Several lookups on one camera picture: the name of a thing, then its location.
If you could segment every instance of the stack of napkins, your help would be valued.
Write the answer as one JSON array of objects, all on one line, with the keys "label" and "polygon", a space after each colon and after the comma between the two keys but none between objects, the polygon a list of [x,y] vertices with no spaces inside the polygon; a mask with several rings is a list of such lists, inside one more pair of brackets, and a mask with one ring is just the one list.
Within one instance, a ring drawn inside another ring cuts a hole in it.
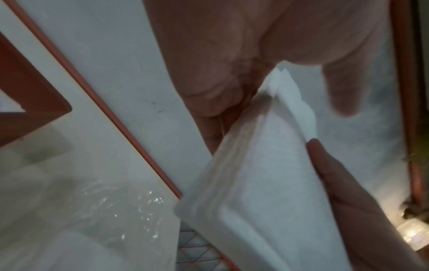
[{"label": "stack of napkins", "polygon": [[350,271],[305,143],[315,117],[275,69],[176,207],[242,271]]}]

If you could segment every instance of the finger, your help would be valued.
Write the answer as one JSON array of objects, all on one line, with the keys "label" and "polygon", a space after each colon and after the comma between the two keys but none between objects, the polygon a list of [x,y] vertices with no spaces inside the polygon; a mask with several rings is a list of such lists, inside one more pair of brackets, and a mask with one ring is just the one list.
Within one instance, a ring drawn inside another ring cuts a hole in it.
[{"label": "finger", "polygon": [[342,116],[351,117],[370,87],[370,67],[379,46],[384,20],[360,46],[346,56],[323,65],[323,75],[332,107]]},{"label": "finger", "polygon": [[310,140],[307,143],[307,150],[311,162],[332,200],[368,210],[380,210],[375,199],[339,161],[327,153],[319,140]]}]

